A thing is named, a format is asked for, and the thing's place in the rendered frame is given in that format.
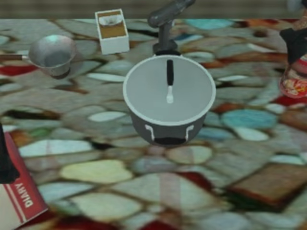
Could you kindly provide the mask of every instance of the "gray robotic arm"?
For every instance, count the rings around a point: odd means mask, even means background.
[[[164,7],[152,12],[147,22],[152,28],[159,27],[159,43],[153,47],[153,52],[161,50],[175,50],[177,44],[174,40],[169,40],[169,31],[172,27],[172,22],[181,14],[187,7],[193,5],[196,0],[174,0]]]

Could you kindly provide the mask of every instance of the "teal stone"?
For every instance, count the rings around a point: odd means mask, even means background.
[[[209,140],[225,140],[233,139],[235,136],[231,132],[221,128],[205,127],[199,131],[197,138]]]
[[[266,111],[243,109],[233,110],[222,115],[222,122],[227,127],[246,127],[268,129],[274,127],[278,117]]]
[[[235,22],[227,19],[186,19],[185,22],[202,30],[212,30],[233,25]]]

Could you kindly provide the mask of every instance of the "red book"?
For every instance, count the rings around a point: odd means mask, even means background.
[[[1,230],[13,230],[48,210],[9,133],[6,149],[18,176],[10,184],[0,184]]]

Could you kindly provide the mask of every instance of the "stone mosaic surface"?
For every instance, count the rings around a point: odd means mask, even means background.
[[[197,138],[164,149],[138,137],[121,93],[157,40],[145,20],[127,20],[130,52],[108,56],[93,20],[0,20],[1,53],[60,34],[85,58],[64,80],[0,63],[0,120],[50,206],[21,229],[307,229],[306,100],[278,89],[278,33],[291,23],[176,21],[179,50],[209,70],[217,97]]]

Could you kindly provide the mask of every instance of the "white box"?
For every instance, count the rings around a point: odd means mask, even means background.
[[[99,24],[100,17],[119,14],[123,18],[123,21],[120,24],[107,27],[104,27]],[[130,50],[129,34],[127,31],[124,14],[121,9],[96,12],[95,18],[99,35],[101,53],[103,55],[122,53]]]

